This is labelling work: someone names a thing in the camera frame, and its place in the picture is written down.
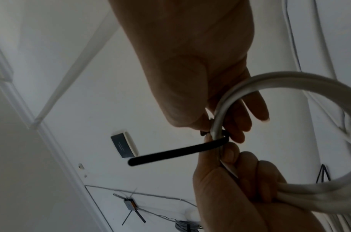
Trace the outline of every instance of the black object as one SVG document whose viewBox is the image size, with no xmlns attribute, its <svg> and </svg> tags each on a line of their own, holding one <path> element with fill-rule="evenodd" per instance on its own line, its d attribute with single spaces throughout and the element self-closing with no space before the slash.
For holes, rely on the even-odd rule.
<svg viewBox="0 0 351 232">
<path fill-rule="evenodd" d="M 154 153 L 154 154 L 150 154 L 150 155 L 146 155 L 146 156 L 139 156 L 139 157 L 131 158 L 128 161 L 128 165 L 129 166 L 137 166 L 140 164 L 147 164 L 147 163 L 152 163 L 155 161 L 172 159 L 172 158 L 176 158 L 176 157 L 190 155 L 193 153 L 212 150 L 212 149 L 221 147 L 222 145 L 229 142 L 229 133 L 227 131 L 223 130 L 223 135 L 224 135 L 224 137 L 219 139 L 219 140 L 215 140 L 215 141 L 211 141 L 211 142 L 207 142 L 207 143 L 203 143 L 203 144 L 198 144 L 198 145 L 194 145 L 194 146 L 190 146 L 190 147 L 186 147 L 186 148 L 179 148 L 179 149 L 175 149 L 175 150 L 163 151 L 163 152 Z"/>
<path fill-rule="evenodd" d="M 122 226 L 124 225 L 124 223 L 127 221 L 127 218 L 130 216 L 130 214 L 132 213 L 132 211 L 134 211 L 137 216 L 144 222 L 146 223 L 145 219 L 141 216 L 141 214 L 137 211 L 138 207 L 135 203 L 135 201 L 132 198 L 124 198 L 120 195 L 117 194 L 113 194 L 113 196 L 116 196 L 118 198 L 121 198 L 123 200 L 123 202 L 125 203 L 125 205 L 127 206 L 127 209 L 130 210 L 130 213 L 127 215 L 126 219 L 123 221 Z"/>
<path fill-rule="evenodd" d="M 124 133 L 113 135 L 110 138 L 112 139 L 114 146 L 117 148 L 117 151 L 122 156 L 122 158 L 135 157 Z"/>
<path fill-rule="evenodd" d="M 321 176 L 321 182 L 322 182 L 322 183 L 324 182 L 325 173 L 326 173 L 326 176 L 327 176 L 328 181 L 331 181 L 331 177 L 330 177 L 330 175 L 328 174 L 328 171 L 327 171 L 326 166 L 325 166 L 324 164 L 322 164 L 322 165 L 321 165 L 321 168 L 320 168 L 320 172 L 318 173 L 318 176 L 317 176 L 316 183 L 318 183 L 318 180 L 320 179 L 320 176 Z"/>
</svg>

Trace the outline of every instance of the white wall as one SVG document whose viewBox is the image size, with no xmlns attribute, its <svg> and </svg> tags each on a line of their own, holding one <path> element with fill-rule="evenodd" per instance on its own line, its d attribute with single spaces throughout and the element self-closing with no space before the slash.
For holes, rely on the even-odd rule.
<svg viewBox="0 0 351 232">
<path fill-rule="evenodd" d="M 36 131 L 0 91 L 0 232 L 96 232 Z"/>
</svg>

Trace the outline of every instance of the white ceiling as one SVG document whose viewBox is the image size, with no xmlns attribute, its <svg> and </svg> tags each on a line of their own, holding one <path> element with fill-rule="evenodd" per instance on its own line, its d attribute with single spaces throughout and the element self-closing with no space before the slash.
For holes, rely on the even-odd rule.
<svg viewBox="0 0 351 232">
<path fill-rule="evenodd" d="M 27 0 L 19 48 L 24 60 L 15 67 L 13 80 L 34 115 L 108 10 L 105 0 L 95 4 L 90 0 L 47 2 Z M 253 0 L 252 8 L 256 33 L 248 57 L 251 74 L 295 70 L 281 1 Z M 253 120 L 241 150 L 274 162 L 289 182 L 314 182 L 320 161 L 306 98 L 300 91 L 287 89 L 262 94 L 271 122 Z M 84 184 L 130 191 L 137 188 L 139 192 L 194 199 L 192 174 L 197 155 L 129 167 L 111 142 L 111 135 L 126 130 L 144 155 L 203 141 L 199 132 L 167 123 L 122 29 L 56 103 L 45 122 L 73 167 L 84 165 L 85 170 L 77 170 Z M 133 226 L 122 227 L 128 210 L 121 200 L 114 198 L 110 190 L 89 191 L 114 231 L 174 230 L 174 225 L 160 223 L 152 216 L 146 216 L 149 222 L 144 229 L 142 223 L 135 222 L 140 220 L 136 215 L 128 221 L 133 221 Z M 156 211 L 169 207 L 154 199 L 135 199 Z M 169 216 L 189 209 L 182 203 L 171 206 L 173 213 L 168 212 Z"/>
</svg>

